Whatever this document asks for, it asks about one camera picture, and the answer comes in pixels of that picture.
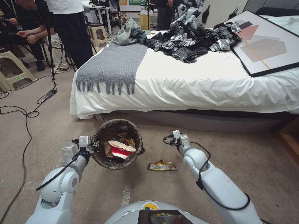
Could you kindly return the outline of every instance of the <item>white bed sheet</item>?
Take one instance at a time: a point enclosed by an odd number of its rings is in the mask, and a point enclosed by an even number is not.
[[[122,95],[107,95],[104,91],[98,94],[95,86],[92,92],[78,91],[76,74],[70,114],[80,119],[116,110],[198,109],[299,114],[299,68],[253,78],[232,52],[209,52],[197,58],[196,63],[186,64],[148,49],[137,70],[132,95],[126,93],[124,86]],[[104,90],[105,84],[100,83],[100,88]]]

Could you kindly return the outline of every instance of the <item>white robot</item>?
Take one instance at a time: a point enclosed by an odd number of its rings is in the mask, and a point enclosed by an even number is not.
[[[173,26],[176,22],[192,23],[191,27],[196,29],[199,24],[199,16],[201,14],[200,7],[202,0],[183,0],[185,4],[178,6],[178,13],[175,15],[175,20],[171,23]]]
[[[204,190],[228,223],[262,224],[250,198],[222,170],[209,161],[211,155],[209,152],[207,158],[202,150],[190,145],[195,142],[190,142],[189,137],[182,135],[178,130],[168,138],[171,140],[168,144],[177,146],[185,166],[198,179],[197,185]],[[71,223],[70,209],[75,190],[90,155],[97,148],[97,143],[90,143],[90,136],[81,136],[72,142],[78,143],[79,152],[75,144],[61,149],[65,164],[68,166],[51,171],[42,181],[35,211],[26,224]],[[157,201],[140,201],[124,206],[105,222],[105,224],[133,223],[207,224],[176,206]]]

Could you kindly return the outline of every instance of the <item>hand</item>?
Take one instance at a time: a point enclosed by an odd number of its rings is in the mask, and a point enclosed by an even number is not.
[[[14,26],[18,26],[19,22],[17,21],[16,18],[11,18],[8,20],[8,22],[10,22],[10,24],[14,25]]]
[[[30,35],[27,37],[27,42],[29,44],[35,44],[38,41],[38,37],[36,35]]]
[[[25,37],[28,36],[28,33],[27,33],[27,31],[19,31],[19,32],[17,33],[17,35],[20,36],[20,37],[25,38]]]
[[[168,5],[169,5],[169,7],[173,7],[173,0],[168,0]]]

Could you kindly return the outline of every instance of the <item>plastic stool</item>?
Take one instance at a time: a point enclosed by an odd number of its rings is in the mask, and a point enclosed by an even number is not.
[[[8,48],[0,46],[0,58],[2,59],[8,59],[7,62],[9,63],[9,59],[13,61],[13,63],[18,67],[20,70],[21,74],[15,75],[10,78],[6,78],[2,72],[0,71],[0,87],[4,91],[10,91],[14,90],[15,88],[13,87],[13,83],[18,82],[22,79],[29,78],[31,81],[36,81],[37,78],[35,78],[31,72],[28,71],[28,69],[20,62],[20,60],[9,51]]]
[[[94,47],[98,48],[101,43],[108,43],[108,37],[104,25],[101,23],[91,23],[88,26],[90,33],[90,41]],[[97,30],[101,30],[100,36],[97,35]]]

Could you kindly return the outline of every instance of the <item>framed picture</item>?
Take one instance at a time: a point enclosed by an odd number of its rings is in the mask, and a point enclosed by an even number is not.
[[[242,39],[233,47],[252,77],[299,67],[299,36],[250,11],[231,18]]]

